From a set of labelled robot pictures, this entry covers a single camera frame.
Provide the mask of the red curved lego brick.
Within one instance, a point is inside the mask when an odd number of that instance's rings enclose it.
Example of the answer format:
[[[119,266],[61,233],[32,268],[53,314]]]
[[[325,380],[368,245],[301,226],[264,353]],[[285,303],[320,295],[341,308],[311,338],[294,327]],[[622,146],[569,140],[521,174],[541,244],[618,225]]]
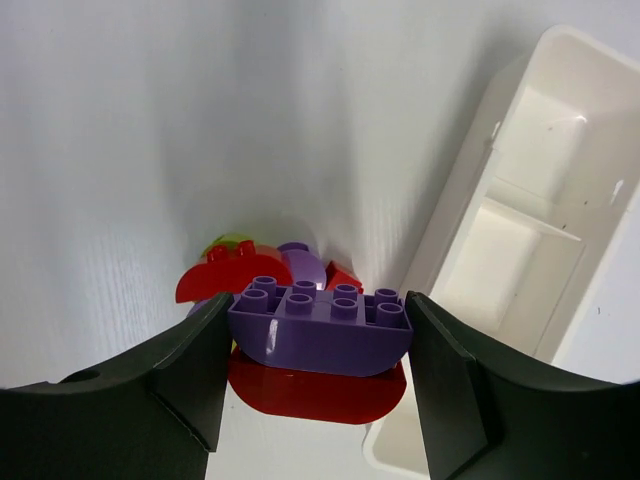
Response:
[[[228,381],[261,413],[349,425],[387,415],[407,386],[401,363],[371,377],[341,376],[264,366],[239,348],[229,358]]]

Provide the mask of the red rectangular lego brick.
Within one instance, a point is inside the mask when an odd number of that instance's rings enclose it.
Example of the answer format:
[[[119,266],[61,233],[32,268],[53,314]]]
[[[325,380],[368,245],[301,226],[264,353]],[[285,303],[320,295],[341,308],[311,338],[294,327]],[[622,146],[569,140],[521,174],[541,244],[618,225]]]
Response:
[[[328,291],[334,290],[336,286],[341,284],[354,286],[359,294],[362,294],[364,291],[362,282],[357,278],[355,273],[334,260],[327,264],[325,273],[327,277],[325,289]]]

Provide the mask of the purple curved lego brick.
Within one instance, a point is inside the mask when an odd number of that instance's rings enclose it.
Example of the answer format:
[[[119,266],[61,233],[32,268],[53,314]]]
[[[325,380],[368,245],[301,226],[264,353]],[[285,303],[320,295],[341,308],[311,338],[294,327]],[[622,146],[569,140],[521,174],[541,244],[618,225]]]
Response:
[[[252,360],[274,368],[370,377],[394,367],[413,328],[398,294],[360,294],[348,284],[312,292],[256,277],[228,310],[233,339]]]

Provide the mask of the red half-round lego brick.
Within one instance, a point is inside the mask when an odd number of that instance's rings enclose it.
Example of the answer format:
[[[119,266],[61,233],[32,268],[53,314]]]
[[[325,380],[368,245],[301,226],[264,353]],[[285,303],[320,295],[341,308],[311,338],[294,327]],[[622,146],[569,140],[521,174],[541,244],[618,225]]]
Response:
[[[183,274],[175,301],[197,303],[221,292],[238,294],[258,276],[273,277],[277,285],[293,283],[289,267],[275,247],[256,245],[252,240],[240,242],[233,251],[219,245]]]

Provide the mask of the white three-compartment tray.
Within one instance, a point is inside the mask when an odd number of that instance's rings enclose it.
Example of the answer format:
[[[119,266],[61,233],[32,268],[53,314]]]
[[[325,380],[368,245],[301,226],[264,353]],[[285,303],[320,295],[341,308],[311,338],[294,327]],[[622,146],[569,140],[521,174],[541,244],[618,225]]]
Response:
[[[568,26],[490,81],[401,286],[560,368],[639,202],[639,65]],[[374,467],[433,479],[410,365]]]

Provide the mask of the light purple round lego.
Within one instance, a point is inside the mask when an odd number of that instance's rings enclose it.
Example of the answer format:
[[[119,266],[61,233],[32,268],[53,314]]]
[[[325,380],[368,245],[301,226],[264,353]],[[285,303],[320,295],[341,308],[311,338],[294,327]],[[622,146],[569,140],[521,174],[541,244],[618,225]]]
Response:
[[[319,255],[306,243],[287,242],[277,247],[283,262],[289,267],[294,281],[310,281],[324,290],[327,274]]]

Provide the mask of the lime green lego brick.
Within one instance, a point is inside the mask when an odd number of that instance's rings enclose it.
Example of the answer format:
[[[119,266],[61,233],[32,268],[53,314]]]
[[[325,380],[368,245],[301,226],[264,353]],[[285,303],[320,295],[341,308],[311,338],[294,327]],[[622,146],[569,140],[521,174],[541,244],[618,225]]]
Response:
[[[237,233],[237,232],[229,232],[223,234],[216,238],[211,244],[209,244],[202,252],[201,259],[205,260],[207,258],[208,253],[216,246],[222,245],[227,249],[233,251],[240,242],[253,240],[252,237]]]

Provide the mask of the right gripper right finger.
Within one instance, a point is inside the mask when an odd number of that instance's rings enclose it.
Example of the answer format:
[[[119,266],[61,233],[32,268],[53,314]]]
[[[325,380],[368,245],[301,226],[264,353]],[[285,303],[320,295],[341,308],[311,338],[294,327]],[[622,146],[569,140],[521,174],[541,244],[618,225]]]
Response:
[[[410,365],[433,479],[636,479],[639,385],[554,367],[409,292]]]

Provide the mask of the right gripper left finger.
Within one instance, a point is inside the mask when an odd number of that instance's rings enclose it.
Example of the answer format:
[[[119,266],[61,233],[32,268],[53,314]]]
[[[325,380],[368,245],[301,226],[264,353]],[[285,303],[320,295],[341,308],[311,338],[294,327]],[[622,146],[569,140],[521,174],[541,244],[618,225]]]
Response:
[[[218,446],[230,294],[58,383],[1,392],[4,479],[202,479]]]

